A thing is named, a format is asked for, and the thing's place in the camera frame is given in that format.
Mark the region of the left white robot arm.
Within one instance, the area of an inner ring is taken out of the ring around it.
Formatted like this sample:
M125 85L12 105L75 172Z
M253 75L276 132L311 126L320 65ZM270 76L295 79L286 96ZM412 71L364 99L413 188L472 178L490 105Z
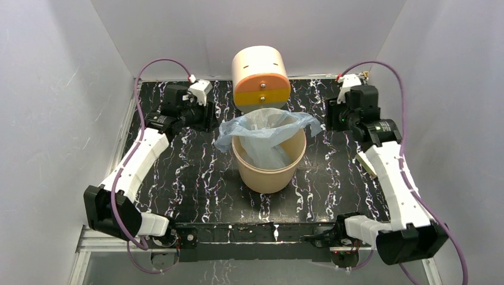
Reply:
M134 144L111 174L83 194L91 229L128 241L154 236L163 247L177 241L177 230L160 214L142 213L134 205L147 173L182 129L212 132L218 127L215 104L208 101L212 84L198 80L189 87L169 85L163 100L144 117Z

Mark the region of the light blue plastic bag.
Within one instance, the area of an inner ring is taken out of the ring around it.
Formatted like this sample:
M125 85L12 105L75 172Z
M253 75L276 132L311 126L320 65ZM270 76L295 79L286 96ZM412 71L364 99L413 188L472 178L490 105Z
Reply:
M319 120L308 113L257 109L221 123L214 146L223 153L231 151L232 139L237 138L247 163L259 169L278 170L294 162L281 144L306 126L312 136L322 131Z

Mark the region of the beige round trash bin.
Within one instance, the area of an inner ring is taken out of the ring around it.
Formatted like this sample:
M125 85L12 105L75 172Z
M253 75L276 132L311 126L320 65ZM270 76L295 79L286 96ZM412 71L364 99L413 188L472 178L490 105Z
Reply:
M237 136L233 137L231 146L238 162L240 178L245 185L260 194L272 194L284 189L294 177L300 161L305 155L307 139L305 130L302 128L291 138L282 142L280 146L286 153L290 164L275 170L260 169L251 165L245 159L245 150Z

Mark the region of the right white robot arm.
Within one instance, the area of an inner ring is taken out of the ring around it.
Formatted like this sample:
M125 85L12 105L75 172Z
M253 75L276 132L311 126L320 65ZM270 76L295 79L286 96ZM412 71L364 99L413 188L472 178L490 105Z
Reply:
M336 218L335 239L349 246L360 240L378 251L387 265L432 258L448 239L442 226L415 199L413 182L405 182L407 165L400 155L402 135L391 119L380 117L379 92L372 85L343 88L326 100L330 131L351 131L363 149L362 160L373 170L389 207L387 223L360 213Z

